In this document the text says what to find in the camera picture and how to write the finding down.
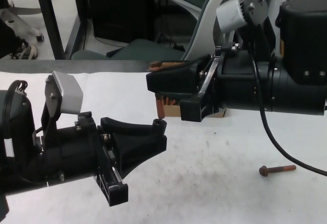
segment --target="screw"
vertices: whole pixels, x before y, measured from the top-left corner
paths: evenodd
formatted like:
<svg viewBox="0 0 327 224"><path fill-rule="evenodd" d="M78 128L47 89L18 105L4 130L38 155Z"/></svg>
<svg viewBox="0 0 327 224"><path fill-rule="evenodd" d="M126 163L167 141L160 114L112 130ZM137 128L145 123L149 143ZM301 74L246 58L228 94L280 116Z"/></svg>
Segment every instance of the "screw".
<svg viewBox="0 0 327 224"><path fill-rule="evenodd" d="M296 169L296 165L287 165L287 166L280 166L280 167L273 167L273 168L267 168L264 165L259 169L259 173L263 177L266 177L269 173L291 171L291 170L295 170L295 169Z"/></svg>
<svg viewBox="0 0 327 224"><path fill-rule="evenodd" d="M65 175L63 174L63 172L60 172L60 173L59 173L59 180L60 180L61 182L64 182L64 181L65 181Z"/></svg>
<svg viewBox="0 0 327 224"><path fill-rule="evenodd" d="M109 134L103 134L102 136L103 136L103 141L104 142L108 142L110 140L110 138L111 138L111 136Z"/></svg>
<svg viewBox="0 0 327 224"><path fill-rule="evenodd" d="M230 50L231 50L232 52L237 52L238 48L237 48L236 46L232 46L232 47L230 48Z"/></svg>
<svg viewBox="0 0 327 224"><path fill-rule="evenodd" d="M255 5L254 5L254 3L251 3L251 4L249 5L248 9L249 9L250 11L254 10L254 9L255 9Z"/></svg>
<svg viewBox="0 0 327 224"><path fill-rule="evenodd" d="M204 75L204 71L202 70L201 72L199 72L199 78L202 80L203 78L203 75Z"/></svg>

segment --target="black box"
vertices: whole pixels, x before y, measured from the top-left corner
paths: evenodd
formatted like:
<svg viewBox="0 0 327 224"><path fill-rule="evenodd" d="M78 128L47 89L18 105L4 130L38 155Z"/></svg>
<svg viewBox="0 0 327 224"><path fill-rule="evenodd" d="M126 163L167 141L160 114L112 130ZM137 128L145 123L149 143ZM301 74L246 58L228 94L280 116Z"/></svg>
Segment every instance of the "black box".
<svg viewBox="0 0 327 224"><path fill-rule="evenodd" d="M154 40L154 0L89 0L96 37Z"/></svg>

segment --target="sneaker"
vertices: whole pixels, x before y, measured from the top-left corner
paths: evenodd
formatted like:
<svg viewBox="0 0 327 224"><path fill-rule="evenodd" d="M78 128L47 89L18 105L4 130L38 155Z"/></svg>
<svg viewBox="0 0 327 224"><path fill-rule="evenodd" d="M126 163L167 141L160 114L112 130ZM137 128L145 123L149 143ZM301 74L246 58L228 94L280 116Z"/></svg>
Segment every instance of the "sneaker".
<svg viewBox="0 0 327 224"><path fill-rule="evenodd" d="M11 59L28 59L32 60L37 58L37 48L33 44L23 42L21 47L17 48L14 53L11 54Z"/></svg>

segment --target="white tabletop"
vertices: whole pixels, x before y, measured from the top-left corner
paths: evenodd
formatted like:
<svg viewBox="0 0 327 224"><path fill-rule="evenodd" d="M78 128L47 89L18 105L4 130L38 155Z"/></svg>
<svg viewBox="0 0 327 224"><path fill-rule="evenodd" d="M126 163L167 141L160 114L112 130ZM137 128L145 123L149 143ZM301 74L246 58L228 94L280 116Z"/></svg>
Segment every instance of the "white tabletop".
<svg viewBox="0 0 327 224"><path fill-rule="evenodd" d="M145 73L75 74L84 91L82 111L97 123L111 117L151 124L154 95ZM40 126L48 74L0 72L0 89L29 82L35 126ZM327 169L324 117L267 114L280 144L294 157ZM65 115L58 127L73 126ZM7 197L3 223L325 223L327 179L296 171L259 175L262 165L288 165L268 140L259 112L228 110L202 123L167 118L167 151L126 178L129 202L110 208L93 178Z"/></svg>

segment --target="robotic arm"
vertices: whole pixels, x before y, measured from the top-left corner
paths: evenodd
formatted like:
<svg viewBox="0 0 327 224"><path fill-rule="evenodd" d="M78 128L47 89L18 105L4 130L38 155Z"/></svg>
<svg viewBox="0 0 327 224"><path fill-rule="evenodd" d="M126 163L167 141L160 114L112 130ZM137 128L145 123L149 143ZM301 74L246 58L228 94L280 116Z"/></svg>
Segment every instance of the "robotic arm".
<svg viewBox="0 0 327 224"><path fill-rule="evenodd" d="M6 195L90 176L114 206L128 201L123 178L166 150L166 122L133 125L80 113L83 92L73 76L53 72L46 79L42 128L35 130L25 81L0 91L0 221L8 213ZM62 113L77 114L75 126L57 129ZM36 134L43 130L43 136Z"/></svg>
<svg viewBox="0 0 327 224"><path fill-rule="evenodd" d="M168 96L180 101L181 119L187 121L200 122L220 108L260 110L267 135L280 153L327 176L326 171L286 153L273 137L265 115L266 111L324 115L327 7L323 2L326 0L287 0L281 5L276 25L281 29L282 57L274 54L275 35L266 1L227 2L217 9L218 22L224 24L223 32L237 30L242 44L223 43L212 56L176 66L156 63L156 67L167 68L147 75L148 89L158 100Z"/></svg>

